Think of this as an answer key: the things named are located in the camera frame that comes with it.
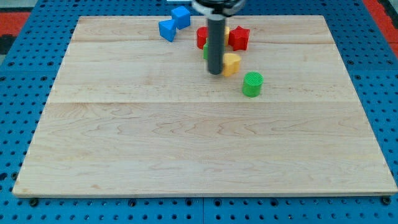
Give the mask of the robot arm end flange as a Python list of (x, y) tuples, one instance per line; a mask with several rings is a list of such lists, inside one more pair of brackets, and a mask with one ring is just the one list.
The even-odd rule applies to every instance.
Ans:
[(239, 12), (245, 4), (246, 0), (192, 0), (194, 10), (206, 16), (231, 17)]

